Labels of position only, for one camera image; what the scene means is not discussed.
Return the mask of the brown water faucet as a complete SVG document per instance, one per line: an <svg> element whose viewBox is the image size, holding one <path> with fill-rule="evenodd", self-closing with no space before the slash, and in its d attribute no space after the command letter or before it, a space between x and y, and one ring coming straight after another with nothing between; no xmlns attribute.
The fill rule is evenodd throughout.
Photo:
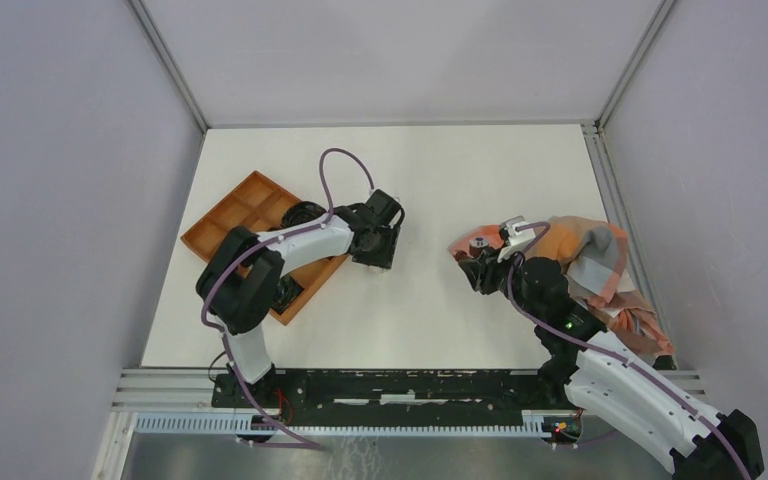
<svg viewBox="0 0 768 480"><path fill-rule="evenodd" d="M468 241L468 255L470 258L479 258L491 247L492 245L486 236L476 235Z"/></svg>

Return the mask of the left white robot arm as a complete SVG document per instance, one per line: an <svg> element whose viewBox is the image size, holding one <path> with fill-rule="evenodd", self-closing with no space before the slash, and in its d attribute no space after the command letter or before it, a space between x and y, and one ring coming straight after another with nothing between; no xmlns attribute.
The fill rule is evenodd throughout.
<svg viewBox="0 0 768 480"><path fill-rule="evenodd" d="M201 320L218 330L238 377L236 392L253 407L267 404L274 367L262 329L281 280L317 261L348 255L381 269L392 267L405 210L377 189L360 203L331 205L311 220L288 228L252 232L233 228L196 282Z"/></svg>

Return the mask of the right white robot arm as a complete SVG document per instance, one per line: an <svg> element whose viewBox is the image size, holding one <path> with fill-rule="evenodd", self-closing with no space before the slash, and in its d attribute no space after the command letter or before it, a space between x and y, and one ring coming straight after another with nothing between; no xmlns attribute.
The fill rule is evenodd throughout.
<svg viewBox="0 0 768 480"><path fill-rule="evenodd" d="M501 293L526 319L550 358L540 400L597 415L657 460L674 479L756 479L765 470L755 422L724 414L679 388L628 349L569 294L560 264L496 249L453 255L472 289Z"/></svg>

